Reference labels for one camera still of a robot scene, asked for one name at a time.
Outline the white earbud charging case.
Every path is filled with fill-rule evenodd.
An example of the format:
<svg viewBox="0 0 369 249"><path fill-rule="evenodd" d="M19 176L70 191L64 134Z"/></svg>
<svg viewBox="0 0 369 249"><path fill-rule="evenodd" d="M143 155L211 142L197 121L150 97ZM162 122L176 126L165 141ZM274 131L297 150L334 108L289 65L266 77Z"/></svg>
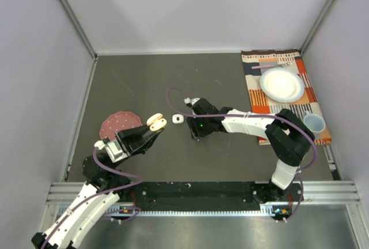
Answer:
<svg viewBox="0 0 369 249"><path fill-rule="evenodd" d="M185 118L181 114L175 114L175 115L172 116L172 122L175 125L182 124L184 121L185 121Z"/></svg>

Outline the pink earbud charging case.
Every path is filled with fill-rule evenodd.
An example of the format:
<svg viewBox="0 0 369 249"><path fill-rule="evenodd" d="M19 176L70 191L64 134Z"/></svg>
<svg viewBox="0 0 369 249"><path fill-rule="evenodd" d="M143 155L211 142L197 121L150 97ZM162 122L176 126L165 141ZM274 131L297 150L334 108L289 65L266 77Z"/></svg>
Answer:
<svg viewBox="0 0 369 249"><path fill-rule="evenodd" d="M167 120L164 118L163 114L156 113L146 121L146 125L149 127L150 131L159 131L166 127Z"/></svg>

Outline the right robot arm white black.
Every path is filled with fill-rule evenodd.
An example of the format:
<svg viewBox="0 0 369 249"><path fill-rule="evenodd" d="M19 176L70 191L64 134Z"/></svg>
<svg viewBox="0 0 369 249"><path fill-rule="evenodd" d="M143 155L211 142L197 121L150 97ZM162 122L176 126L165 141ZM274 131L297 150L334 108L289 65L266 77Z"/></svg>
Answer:
<svg viewBox="0 0 369 249"><path fill-rule="evenodd" d="M269 194L278 201L289 195L290 184L315 140L312 131L291 110L283 108L276 114L262 115L229 107L219 110L204 98L186 98L184 103L193 113L186 118L192 139L223 132L268 140L278 158Z"/></svg>

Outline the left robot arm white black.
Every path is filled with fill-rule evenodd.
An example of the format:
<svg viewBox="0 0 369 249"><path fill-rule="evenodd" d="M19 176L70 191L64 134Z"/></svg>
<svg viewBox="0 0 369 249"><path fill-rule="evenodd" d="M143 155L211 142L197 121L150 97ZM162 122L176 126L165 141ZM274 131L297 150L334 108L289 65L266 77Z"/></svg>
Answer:
<svg viewBox="0 0 369 249"><path fill-rule="evenodd" d="M44 232L36 233L35 248L78 248L89 230L116 202L128 199L131 188L142 177L117 170L129 158L145 154L165 127L156 122L117 131L114 139L94 144L93 154L84 160L86 181L60 218Z"/></svg>

